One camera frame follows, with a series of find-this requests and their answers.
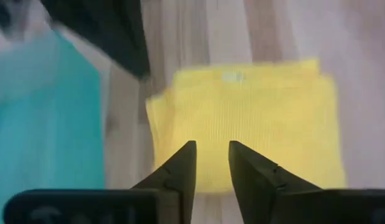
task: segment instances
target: yellow towel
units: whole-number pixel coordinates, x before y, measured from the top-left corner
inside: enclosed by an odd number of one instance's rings
[[[197,192],[232,190],[230,140],[320,187],[346,186],[334,86],[315,60],[181,71],[146,106],[154,169],[197,142]]]

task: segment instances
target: towel label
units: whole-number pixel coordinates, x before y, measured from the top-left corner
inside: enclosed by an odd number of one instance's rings
[[[242,72],[224,72],[223,81],[229,83],[239,83],[245,80]]]

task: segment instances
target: wooden floor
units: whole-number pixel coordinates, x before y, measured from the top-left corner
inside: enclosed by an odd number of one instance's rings
[[[318,57],[339,92],[351,187],[385,187],[385,0],[142,0],[152,66],[116,65],[106,133],[108,187],[131,187],[153,160],[144,100],[180,68]],[[197,195],[193,223],[242,223],[233,195]]]

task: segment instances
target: floor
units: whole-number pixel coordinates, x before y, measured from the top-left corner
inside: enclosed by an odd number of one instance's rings
[[[339,92],[341,147],[353,188],[385,188],[385,0],[142,0],[151,79],[112,65],[107,182],[150,173],[144,100],[184,67],[317,57]],[[242,223],[233,194],[197,195],[193,223]]]

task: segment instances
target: teal cloth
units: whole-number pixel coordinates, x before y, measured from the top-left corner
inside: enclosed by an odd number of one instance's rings
[[[27,189],[103,189],[100,77],[60,34],[0,53],[0,223]]]

